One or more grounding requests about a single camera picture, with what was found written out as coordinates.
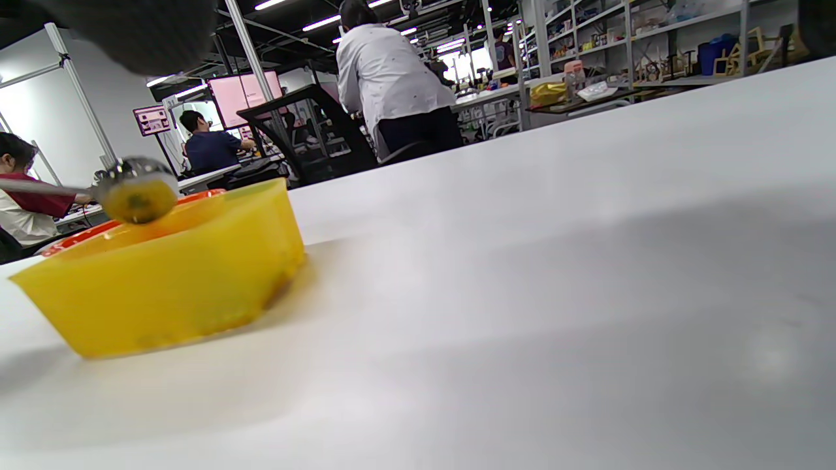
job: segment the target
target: spoon handle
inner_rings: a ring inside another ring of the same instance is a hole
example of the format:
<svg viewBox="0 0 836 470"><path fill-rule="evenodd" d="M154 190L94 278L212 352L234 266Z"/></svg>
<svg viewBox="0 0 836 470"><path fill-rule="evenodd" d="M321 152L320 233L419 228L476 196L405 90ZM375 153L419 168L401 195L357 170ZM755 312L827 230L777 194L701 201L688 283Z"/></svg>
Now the spoon handle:
<svg viewBox="0 0 836 470"><path fill-rule="evenodd" d="M80 187L52 186L38 181L7 180L0 178L0 190L12 192L37 192L39 194L60 194L74 196L76 194L90 194L90 189Z"/></svg>

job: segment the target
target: metal spoon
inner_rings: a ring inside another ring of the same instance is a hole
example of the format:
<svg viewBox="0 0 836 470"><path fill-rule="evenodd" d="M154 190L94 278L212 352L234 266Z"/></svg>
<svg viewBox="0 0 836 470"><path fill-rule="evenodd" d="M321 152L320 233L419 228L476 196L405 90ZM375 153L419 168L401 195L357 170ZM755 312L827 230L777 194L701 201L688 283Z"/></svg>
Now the metal spoon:
<svg viewBox="0 0 836 470"><path fill-rule="evenodd" d="M98 186L51 186L35 181L0 178L0 190L90 195L111 218L133 224L154 222L177 204L177 178L161 162L143 156L117 161L106 171Z"/></svg>

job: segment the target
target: metal shelving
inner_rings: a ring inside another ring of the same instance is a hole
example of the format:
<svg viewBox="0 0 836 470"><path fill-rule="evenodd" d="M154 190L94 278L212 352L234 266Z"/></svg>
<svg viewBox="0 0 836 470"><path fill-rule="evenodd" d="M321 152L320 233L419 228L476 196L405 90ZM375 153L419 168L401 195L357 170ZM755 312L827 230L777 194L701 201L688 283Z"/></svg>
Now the metal shelving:
<svg viewBox="0 0 836 470"><path fill-rule="evenodd" d="M585 19L582 22L578 22L578 19L577 19L577 16L576 16L576 12L578 11L577 8L583 8L584 5L590 5L593 2L593 0L574 0L574 1L571 2L570 6L564 8L563 10L561 10L558 13L555 13L554 15L548 16L545 19L546 30L543 31L544 32L543 36L537 36L537 37L538 38L547 38L548 39L548 44L547 45L534 44L532 48L525 49L521 52L523 52L523 55L528 57L529 61L531 61L532 57L536 57L536 55L535 55L536 53L540 53L541 55L543 54L543 51L541 51L539 49L542 49L543 47L547 47L549 45L552 45L552 44L556 43L557 41L559 41L560 39L571 38L571 37L574 38L574 47L576 49L580 49L582 47L582 44L579 41L579 31L581 31L581 30L583 30L583 29L585 29L585 28L587 28L591 25L595 25L598 22L602 22L604 20L608 20L608 19L611 19L611 18L614 18L614 17L618 17L619 15L622 15L623 20L620 20L620 21L623 21L624 34L627 36L626 39L622 39L620 41L614 41L612 43L608 43L608 44L603 45L603 46L598 46L598 47L593 48L593 49L588 49L588 50L585 50L585 51L579 51L576 54L567 54L563 57L556 58L556 59L550 58L548 62L551 65L555 65L555 64L559 64L561 62L565 62L565 61L570 60L570 59L580 58L580 57L583 57L583 56L588 55L588 54L598 53L598 52L606 51L606 50L612 49L612 48L626 47L627 60L628 60L628 63L630 64L629 67L628 67L628 70L629 70L628 83L633 83L635 81L635 66L636 66L635 61L638 60L638 57L634 57L633 44L636 43L637 41L641 41L641 40L646 39L646 38L652 38L652 37L658 36L660 34L675 32L677 29L688 28L688 27L696 25L696 24L706 23L706 22L716 20L718 18L725 18L725 17L729 17L729 16L732 16L732 15L739 15L740 16L740 30L741 31L748 31L750 29L749 24L748 24L749 23L749 20L748 20L749 19L749 9L752 6L774 3L774 2L779 2L779 1L781 1L781 0L742 0L741 4L737 5L735 7L723 8L721 10L717 10L717 11L714 11L714 12L705 13L705 14L702 14L702 15L696 17L696 18L691 18L691 19L688 19L686 21L681 21L681 22L678 22L678 23L669 24L669 25L654 29L652 31L648 31L646 33L633 34L633 25L631 24L632 15L633 15L633 13L639 11L639 7L652 4L652 6L649 6L649 8L657 8L657 7L658 8L665 8L665 5L668 2L666 0L620 0L617 4L606 8L603 12L598 13L595 16L589 18L589 19ZM601 5L601 8L603 8L604 7L604 0L599 0L599 2L600 2L600 5ZM548 36L547 36L548 26L553 25L560 18L566 18L567 15L571 15L573 27L569 28L565 31L562 31L560 34L557 34L557 35L555 35L551 38L548 38ZM531 33L527 34L526 39L534 38L535 33L536 33L536 31L532 31ZM675 33L673 33L672 35L669 35L668 38L669 38L669 41L671 41L671 40L675 41ZM547 49L547 50L548 50L548 56L550 57L551 56L551 50L550 49ZM529 67L525 68L525 70L537 69L538 67L539 66L537 66L537 65L529 66ZM738 77L696 76L696 77L688 77L688 78L684 78L684 79L674 79L674 80L670 80L670 81L667 81L667 82L664 82L664 83L635 84L635 86L636 87L707 86L707 85L727 82L727 81L735 79L735 78L738 78Z"/></svg>

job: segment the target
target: black pants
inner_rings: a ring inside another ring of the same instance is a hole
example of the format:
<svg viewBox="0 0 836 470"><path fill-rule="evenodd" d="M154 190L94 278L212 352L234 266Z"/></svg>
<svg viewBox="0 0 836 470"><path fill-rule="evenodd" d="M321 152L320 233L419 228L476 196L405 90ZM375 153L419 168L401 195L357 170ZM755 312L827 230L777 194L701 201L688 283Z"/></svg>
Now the black pants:
<svg viewBox="0 0 836 470"><path fill-rule="evenodd" d="M424 141L432 153L457 149L464 145L456 115L450 108L440 108L423 115L380 120L377 125L390 153L414 142Z"/></svg>

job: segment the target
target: yellow bowl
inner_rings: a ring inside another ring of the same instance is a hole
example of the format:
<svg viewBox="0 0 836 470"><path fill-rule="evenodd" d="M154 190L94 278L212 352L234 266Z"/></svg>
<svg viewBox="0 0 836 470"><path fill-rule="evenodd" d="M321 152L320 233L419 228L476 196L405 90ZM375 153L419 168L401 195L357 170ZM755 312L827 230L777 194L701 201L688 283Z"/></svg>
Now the yellow bowl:
<svg viewBox="0 0 836 470"><path fill-rule="evenodd" d="M251 323L303 264L286 181L119 226L12 277L85 358L181 345Z"/></svg>

